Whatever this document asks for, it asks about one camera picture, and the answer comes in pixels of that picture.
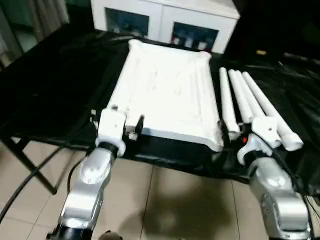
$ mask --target white plastic tray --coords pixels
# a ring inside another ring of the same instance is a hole
[[[142,134],[222,149],[207,52],[129,41],[129,54],[108,103],[127,113],[126,132],[144,115]]]

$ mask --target table leg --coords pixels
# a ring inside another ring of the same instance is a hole
[[[24,154],[23,148],[20,148],[18,144],[11,139],[11,137],[1,137],[1,141],[27,169],[32,172],[36,168],[32,161]],[[57,188],[54,187],[40,171],[35,174],[35,177],[39,179],[39,181],[51,194],[54,195],[57,193]]]

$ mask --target tiled floor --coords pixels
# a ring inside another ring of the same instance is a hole
[[[31,142],[25,153],[38,165],[54,149]],[[83,155],[62,151],[42,172],[55,184],[63,169],[68,171]],[[0,147],[1,206],[28,173],[5,147]],[[54,196],[33,179],[0,224],[0,239],[44,240],[57,224],[65,197],[66,177]],[[313,220],[320,235],[315,216]],[[125,159],[114,164],[93,239],[106,230],[118,232],[124,240],[268,239],[259,205],[247,185]]]

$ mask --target black tablecloth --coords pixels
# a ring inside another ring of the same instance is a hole
[[[0,72],[0,136],[77,148],[92,146],[96,131],[89,124],[90,110],[107,105],[128,52],[124,35],[65,25]],[[258,58],[232,61],[213,54],[210,68],[220,117],[221,66],[249,72],[300,135],[303,149],[290,153],[279,150],[305,189],[312,195],[319,194],[319,69]],[[239,110],[235,110],[241,122]],[[214,153],[201,144],[142,135],[138,142],[127,143],[124,157],[200,176],[246,182],[246,169],[238,163],[236,152],[228,149]]]

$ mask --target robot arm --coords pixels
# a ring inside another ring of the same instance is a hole
[[[251,150],[253,148],[249,145],[255,145],[255,150]],[[294,191],[290,176],[274,158],[268,156],[271,155],[270,149],[267,149],[269,147],[250,134],[243,148],[243,162],[248,166],[250,189],[260,204],[264,227],[270,239],[309,239],[307,206]]]
[[[122,140],[126,114],[116,109],[102,111],[96,148],[80,164],[76,181],[64,202],[51,240],[89,240],[97,224],[112,166],[126,149]]]

